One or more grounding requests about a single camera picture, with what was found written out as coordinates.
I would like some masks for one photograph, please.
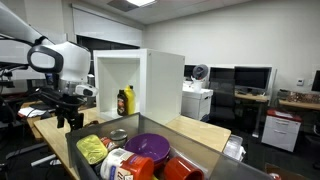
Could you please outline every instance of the black monitor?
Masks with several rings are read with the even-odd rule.
[[[195,65],[185,65],[184,66],[184,75],[183,76],[186,77],[187,80],[191,81],[191,76],[192,76],[194,67],[196,67],[196,66]]]
[[[320,92],[320,71],[316,72],[316,75],[313,80],[313,85],[311,91],[318,91]]]
[[[211,67],[210,79],[234,79],[234,69]]]
[[[268,89],[271,67],[242,67],[234,68],[235,85],[237,89]]]

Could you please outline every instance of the purple plate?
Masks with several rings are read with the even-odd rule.
[[[131,138],[124,149],[144,157],[150,157],[154,163],[158,163],[169,154],[170,144],[166,138],[158,134],[145,133]]]

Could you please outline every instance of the red cup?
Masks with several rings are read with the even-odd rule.
[[[203,180],[203,172],[181,157],[169,160],[164,168],[166,180]]]

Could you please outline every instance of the cardboard box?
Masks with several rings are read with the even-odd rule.
[[[265,172],[267,174],[269,173],[279,174],[281,177],[281,180],[306,180],[307,179],[300,174],[296,174],[296,173],[284,170],[278,166],[268,164],[268,163],[266,163],[265,165]]]

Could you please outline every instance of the office chair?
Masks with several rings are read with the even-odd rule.
[[[213,90],[209,123],[219,125],[234,124],[235,97],[234,79],[210,79],[209,88]]]

